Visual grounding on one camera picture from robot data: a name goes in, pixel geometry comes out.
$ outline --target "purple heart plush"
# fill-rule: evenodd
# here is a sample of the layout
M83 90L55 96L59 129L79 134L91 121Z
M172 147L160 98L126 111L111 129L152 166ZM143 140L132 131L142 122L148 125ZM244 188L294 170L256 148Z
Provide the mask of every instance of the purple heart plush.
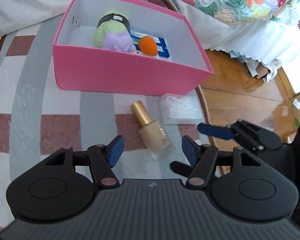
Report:
M134 53L136 47L132 44L132 38L128 32L107 32L103 40L103 49Z

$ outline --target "gold bottle cap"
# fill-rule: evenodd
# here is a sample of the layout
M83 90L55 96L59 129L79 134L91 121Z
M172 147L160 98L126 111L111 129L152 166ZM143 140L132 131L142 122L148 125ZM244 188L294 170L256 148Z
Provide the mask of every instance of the gold bottle cap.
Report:
M130 108L142 126L145 126L152 122L151 117L148 114L148 111L146 110L145 106L141 101L134 102L130 106Z

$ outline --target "orange egg-shaped sponge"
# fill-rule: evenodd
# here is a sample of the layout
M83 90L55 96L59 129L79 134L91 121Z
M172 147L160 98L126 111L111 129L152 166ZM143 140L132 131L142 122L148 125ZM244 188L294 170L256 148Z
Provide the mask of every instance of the orange egg-shaped sponge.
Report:
M143 54L148 56L157 56L158 49L154 39L149 36L144 36L138 41L139 49Z

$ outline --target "white bed skirt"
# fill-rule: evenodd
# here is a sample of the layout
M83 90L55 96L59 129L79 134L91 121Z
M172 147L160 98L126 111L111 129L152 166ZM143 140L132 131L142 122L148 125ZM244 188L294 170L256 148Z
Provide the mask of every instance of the white bed skirt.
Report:
M0 36L65 12L71 0L0 0ZM254 60L283 64L300 52L300 30L274 21L224 24L181 0L170 0L185 15L205 49L239 52Z

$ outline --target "plaid tablecloth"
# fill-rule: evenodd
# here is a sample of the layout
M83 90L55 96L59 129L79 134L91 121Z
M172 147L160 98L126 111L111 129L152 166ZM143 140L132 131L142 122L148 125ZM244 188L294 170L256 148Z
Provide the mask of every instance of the plaid tablecloth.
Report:
M139 124L129 106L141 100L150 116L159 119L159 97L59 89L52 41L61 18L8 34L0 52L0 230L13 220L5 198L10 182L61 147L86 150L123 135L125 151L113 168L122 181L179 178L169 164L187 163L182 136L209 143L194 125L163 125L176 150L155 161L137 134ZM190 94L197 96L194 90ZM90 177L87 167L77 172Z

